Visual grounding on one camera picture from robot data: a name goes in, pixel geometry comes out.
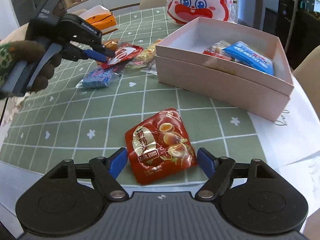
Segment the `cream oval label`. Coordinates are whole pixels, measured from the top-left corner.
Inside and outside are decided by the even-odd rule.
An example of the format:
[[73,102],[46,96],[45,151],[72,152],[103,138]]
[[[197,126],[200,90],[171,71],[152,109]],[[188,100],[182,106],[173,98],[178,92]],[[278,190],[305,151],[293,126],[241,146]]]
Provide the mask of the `cream oval label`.
[[160,156],[158,150],[156,149],[155,138],[150,130],[144,126],[138,126],[134,131],[132,146],[138,155],[138,160],[141,164]]

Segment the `red cartoon mouth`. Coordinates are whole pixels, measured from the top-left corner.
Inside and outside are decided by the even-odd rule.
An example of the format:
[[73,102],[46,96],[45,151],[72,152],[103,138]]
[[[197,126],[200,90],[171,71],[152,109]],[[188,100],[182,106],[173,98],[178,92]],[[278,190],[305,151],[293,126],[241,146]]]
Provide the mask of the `red cartoon mouth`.
[[212,18],[212,11],[208,8],[191,9],[185,5],[177,4],[174,8],[176,15],[186,22],[192,21],[198,17]]

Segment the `gray ribbed panel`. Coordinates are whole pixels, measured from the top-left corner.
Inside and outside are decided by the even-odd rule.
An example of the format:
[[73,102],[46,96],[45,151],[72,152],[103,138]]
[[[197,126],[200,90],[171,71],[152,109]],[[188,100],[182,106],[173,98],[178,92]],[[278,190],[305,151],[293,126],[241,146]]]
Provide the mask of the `gray ribbed panel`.
[[298,232],[261,237],[228,224],[214,205],[196,201],[188,192],[136,192],[124,203],[111,204],[92,227],[73,236],[44,238],[25,234],[21,240],[306,240]]

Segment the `finger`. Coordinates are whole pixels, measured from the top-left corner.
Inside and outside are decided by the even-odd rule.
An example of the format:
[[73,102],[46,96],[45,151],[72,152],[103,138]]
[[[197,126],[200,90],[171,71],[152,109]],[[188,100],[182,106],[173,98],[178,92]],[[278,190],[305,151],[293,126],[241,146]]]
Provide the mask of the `finger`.
[[61,60],[62,60],[62,56],[61,56],[60,53],[58,53],[58,54],[54,55],[54,56],[51,58],[50,62],[51,62],[51,64],[53,65],[53,67],[56,68],[56,67],[60,66]]
[[47,79],[53,77],[54,74],[54,66],[49,62],[44,65],[44,67],[40,70],[39,75],[44,76]]
[[40,60],[45,49],[35,41],[14,41],[11,42],[9,50],[14,54],[15,60],[26,60],[29,63]]
[[31,92],[38,92],[40,90],[45,89],[48,86],[48,79],[44,76],[38,75],[33,82],[33,86],[31,88]]

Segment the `pink box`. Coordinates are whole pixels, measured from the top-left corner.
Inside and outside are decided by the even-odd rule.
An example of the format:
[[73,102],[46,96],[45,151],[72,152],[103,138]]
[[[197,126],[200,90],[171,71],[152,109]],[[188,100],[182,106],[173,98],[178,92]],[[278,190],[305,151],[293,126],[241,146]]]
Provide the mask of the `pink box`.
[[[273,60],[275,76],[202,54],[214,43],[243,41]],[[278,37],[246,26],[199,17],[156,46],[159,82],[227,102],[275,121],[293,90]]]

